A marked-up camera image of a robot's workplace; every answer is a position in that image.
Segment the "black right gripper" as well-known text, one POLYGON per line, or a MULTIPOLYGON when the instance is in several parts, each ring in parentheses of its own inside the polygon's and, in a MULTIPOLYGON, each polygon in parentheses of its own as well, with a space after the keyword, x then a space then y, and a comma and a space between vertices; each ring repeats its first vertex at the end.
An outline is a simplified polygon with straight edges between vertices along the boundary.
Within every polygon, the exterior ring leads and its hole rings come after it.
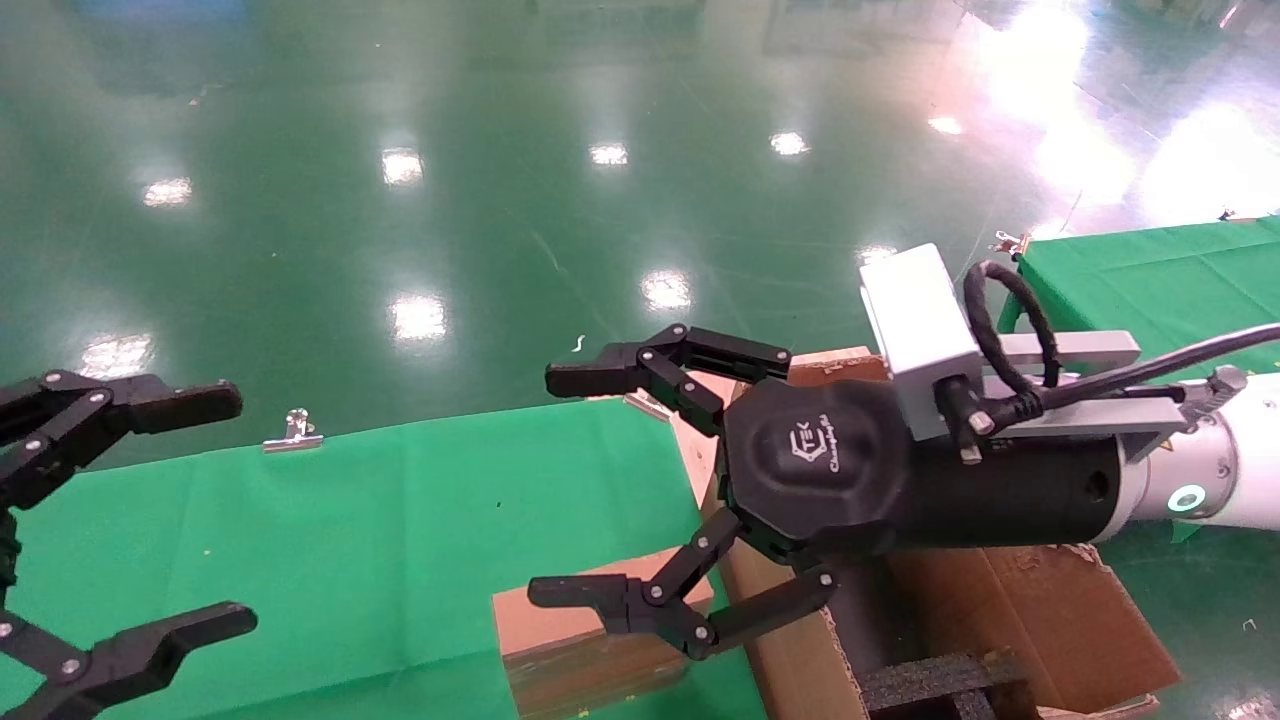
POLYGON ((1000 441, 966 464, 947 437, 914 439, 884 382, 791 386, 791 361, 786 348, 677 323, 608 343, 593 360, 549 364, 545 387, 557 398, 643 389, 703 436, 721 434, 719 489, 731 510, 716 511, 648 580, 535 577, 527 600, 590 609, 608 634, 655 635, 701 661, 819 611, 837 587, 815 566, 709 615, 696 611, 689 593, 741 537, 781 564, 1076 544, 1100 538, 1117 509, 1123 465, 1111 437, 1000 441), (724 410, 690 372, 753 387, 724 410))

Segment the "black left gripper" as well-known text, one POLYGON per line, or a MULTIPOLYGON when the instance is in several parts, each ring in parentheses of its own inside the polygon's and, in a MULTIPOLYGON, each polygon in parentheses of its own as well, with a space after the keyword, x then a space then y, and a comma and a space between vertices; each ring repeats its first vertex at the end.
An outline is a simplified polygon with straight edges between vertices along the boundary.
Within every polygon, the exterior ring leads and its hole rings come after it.
MULTIPOLYGON (((154 436, 238 418, 229 380, 173 388, 155 374, 100 380, 46 372, 1 391, 0 601, 17 584, 22 543, 8 509, 31 510, 128 434, 154 436)), ((257 614, 236 602, 127 628, 79 650, 4 610, 1 652, 42 684, 4 719, 96 719, 166 689, 196 650, 253 632, 257 614)))

